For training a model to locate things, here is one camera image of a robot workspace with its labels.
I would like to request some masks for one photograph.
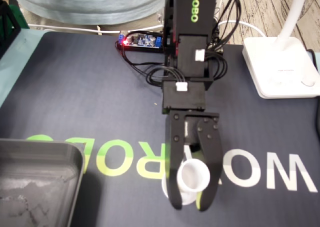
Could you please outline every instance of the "robotic arm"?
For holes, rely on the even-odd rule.
[[[165,173],[168,198],[180,210],[182,198],[177,172],[184,158],[184,145],[200,153],[210,171],[210,182],[202,192],[200,211],[213,202],[223,168],[219,114],[204,112],[206,90],[214,81],[213,62],[206,59],[212,39],[216,0],[165,0],[163,50],[165,65],[185,76],[162,81],[162,113],[165,125]]]

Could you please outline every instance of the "mouse pad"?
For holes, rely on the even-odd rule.
[[[178,211],[161,187],[162,91],[130,69],[115,41],[46,33],[0,109],[0,138],[81,145],[85,174],[72,227],[320,226],[316,99],[260,98],[243,47],[225,46],[228,72],[206,93],[206,111],[220,113],[221,185],[207,211],[195,203]]]

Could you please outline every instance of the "gray tray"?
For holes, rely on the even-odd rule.
[[[83,169],[72,144],[0,139],[0,226],[69,227]]]

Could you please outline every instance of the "blue terminal block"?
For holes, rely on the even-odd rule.
[[[161,39],[162,39],[161,37],[157,37],[157,38],[156,38],[156,40],[155,40],[155,47],[159,47],[159,48],[161,47]]]
[[[124,35],[124,34],[119,34],[118,43],[119,43],[119,44],[122,44],[122,41],[124,41],[124,38],[125,38],[125,35]]]

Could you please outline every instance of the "white cup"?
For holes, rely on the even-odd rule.
[[[182,205],[189,205],[196,201],[197,193],[208,186],[210,171],[201,160],[189,158],[181,163],[176,181],[180,190]],[[166,174],[163,175],[161,185],[165,196],[168,198]]]
[[[176,180],[181,192],[198,193],[207,188],[210,171],[201,160],[191,158],[180,165]]]

